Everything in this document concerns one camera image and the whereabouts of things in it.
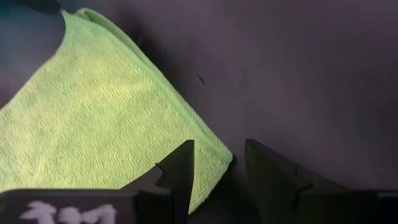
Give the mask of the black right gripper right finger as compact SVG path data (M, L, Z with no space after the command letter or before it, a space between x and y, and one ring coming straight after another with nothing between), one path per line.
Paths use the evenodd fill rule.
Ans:
M353 190L261 144L245 141L249 185L264 224L370 224L372 190Z

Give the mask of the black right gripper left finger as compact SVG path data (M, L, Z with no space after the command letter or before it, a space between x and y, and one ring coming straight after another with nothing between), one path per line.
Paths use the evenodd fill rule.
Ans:
M187 224L195 169L195 144L186 140L153 168L122 188L132 194L123 224Z

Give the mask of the lime green microfiber towel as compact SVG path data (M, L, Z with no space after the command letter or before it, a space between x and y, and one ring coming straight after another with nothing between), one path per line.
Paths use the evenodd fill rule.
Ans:
M232 153L121 29L91 9L62 16L55 55L0 109L0 192L119 189L192 139L194 211Z

